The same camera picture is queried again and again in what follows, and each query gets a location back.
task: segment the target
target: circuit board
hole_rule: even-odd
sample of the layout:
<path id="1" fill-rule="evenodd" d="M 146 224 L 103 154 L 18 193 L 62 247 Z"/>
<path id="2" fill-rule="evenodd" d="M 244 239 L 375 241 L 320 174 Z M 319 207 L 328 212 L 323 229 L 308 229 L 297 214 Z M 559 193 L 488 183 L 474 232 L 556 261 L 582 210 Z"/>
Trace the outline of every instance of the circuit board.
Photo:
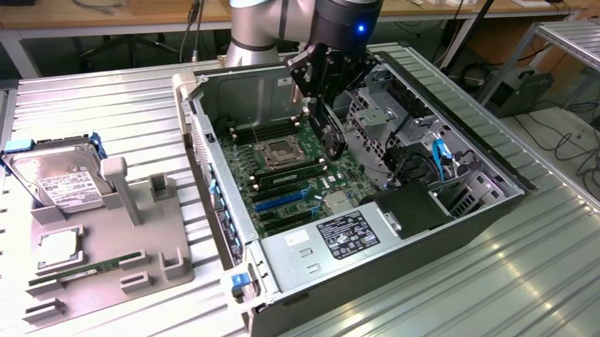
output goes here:
<path id="1" fill-rule="evenodd" d="M 317 173 L 320 174 L 319 176 L 315 176 L 313 174 L 307 177 L 307 179 L 296 179 L 299 181 L 295 181 L 295 185 L 303 190 L 303 199 L 273 207 L 268 211 L 257 211 L 257 204 L 277 200 L 280 196 L 264 199 L 261 202 L 253 200 L 253 198 L 257 198 L 260 192 L 257 191 L 257 186 L 253 185 L 250 176 L 256 173 L 268 173 L 273 172 L 276 169 L 282 170 L 286 167 L 293 166 L 293 164 L 288 164 L 280 168 L 273 167 L 274 164 L 269 158 L 269 154 L 265 154 L 265 148 L 269 148 L 272 145 L 276 149 L 273 153 L 277 155 L 277 149 L 284 147 L 292 149 L 292 147 L 295 147 L 290 151 L 295 151 L 296 158 L 301 158 L 299 161 L 309 162 L 328 158 L 321 142 L 307 120 L 300 123 L 297 134 L 269 139 L 269 143 L 264 141 L 246 145 L 236 145 L 232 137 L 220 138 L 220 142 L 242 200 L 246 204 L 257 232 L 262 238 L 333 215 L 333 208 L 328 207 L 328 204 L 325 203 L 328 195 L 341 192 L 345 195 L 345 199 L 349 201 L 349 203 L 344 201 L 345 204 L 348 206 L 351 204 L 352 206 L 359 206 L 360 200 L 367 195 L 376 192 L 376 188 L 371 183 L 369 178 L 361 171 L 360 164 L 349 153 L 345 152 L 340 160 L 328 160 L 323 162 L 321 165 L 324 166 L 325 171 Z M 289 159 L 285 155 L 280 157 L 281 158 L 278 159 L 281 162 L 289 163 Z M 292 225 L 289 223 L 281 225 L 286 219 L 300 216 L 303 213 L 308 214 L 309 212 L 311 216 L 304 218 L 303 221 L 297 221 L 296 223 L 292 223 Z"/>

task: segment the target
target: motherboard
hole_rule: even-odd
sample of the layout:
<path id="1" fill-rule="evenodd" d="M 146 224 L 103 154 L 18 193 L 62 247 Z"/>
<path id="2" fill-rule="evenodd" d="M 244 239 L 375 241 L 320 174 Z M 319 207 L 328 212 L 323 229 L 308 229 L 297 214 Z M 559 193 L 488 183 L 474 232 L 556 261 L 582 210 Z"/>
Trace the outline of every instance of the motherboard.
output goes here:
<path id="1" fill-rule="evenodd" d="M 262 238 L 352 209 L 376 192 L 351 154 L 329 161 L 309 122 L 292 123 L 293 131 L 248 130 L 248 141 L 237 141 L 237 134 L 220 139 Z"/>

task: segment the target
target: hard disk drive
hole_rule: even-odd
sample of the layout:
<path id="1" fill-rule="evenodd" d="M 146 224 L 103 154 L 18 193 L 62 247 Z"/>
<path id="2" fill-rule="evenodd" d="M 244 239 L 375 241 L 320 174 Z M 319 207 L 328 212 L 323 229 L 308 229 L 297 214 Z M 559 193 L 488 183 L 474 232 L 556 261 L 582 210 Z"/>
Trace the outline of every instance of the hard disk drive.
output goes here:
<path id="1" fill-rule="evenodd" d="M 101 176 L 105 157 L 93 135 L 59 140 L 11 141 L 2 162 L 30 191 L 38 206 L 57 205 L 65 213 L 103 205 L 113 185 Z"/>

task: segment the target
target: hard drive label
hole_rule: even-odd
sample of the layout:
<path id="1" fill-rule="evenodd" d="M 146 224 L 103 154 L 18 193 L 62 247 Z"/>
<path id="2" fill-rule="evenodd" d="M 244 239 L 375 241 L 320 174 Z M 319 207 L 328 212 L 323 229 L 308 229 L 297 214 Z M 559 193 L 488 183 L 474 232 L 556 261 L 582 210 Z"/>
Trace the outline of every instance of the hard drive label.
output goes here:
<path id="1" fill-rule="evenodd" d="M 38 179 L 38 184 L 61 209 L 85 205 L 102 199 L 101 191 L 89 171 Z"/>
<path id="2" fill-rule="evenodd" d="M 319 224 L 317 229 L 339 260 L 381 243 L 360 211 Z"/>

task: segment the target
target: corrugated metal surface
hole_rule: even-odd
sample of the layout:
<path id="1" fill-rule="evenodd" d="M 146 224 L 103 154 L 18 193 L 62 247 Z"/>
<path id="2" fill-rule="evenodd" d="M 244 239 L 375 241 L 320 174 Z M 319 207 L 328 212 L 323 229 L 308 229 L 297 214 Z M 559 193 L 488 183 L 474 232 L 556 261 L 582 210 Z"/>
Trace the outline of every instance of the corrugated metal surface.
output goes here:
<path id="1" fill-rule="evenodd" d="M 510 162 L 539 186 L 523 206 L 468 247 L 296 328 L 288 336 L 515 336 L 600 333 L 600 221 L 593 206 L 491 123 L 476 103 L 411 50 L 385 50 L 417 75 Z M 129 179 L 168 171 L 178 179 L 196 280 L 162 293 L 43 329 L 35 335 L 238 336 L 240 315 L 228 311 L 213 236 L 177 137 L 170 76 L 182 66 L 23 81 L 15 135 L 66 136 L 99 130 L 110 154 L 134 162 Z M 18 259 L 25 196 L 9 179 L 0 195 L 0 275 Z M 10 277 L 0 279 L 0 289 Z M 0 292 L 0 334 L 21 333 L 25 296 Z"/>
<path id="2" fill-rule="evenodd" d="M 600 25 L 597 22 L 543 22 L 536 34 L 600 71 Z"/>

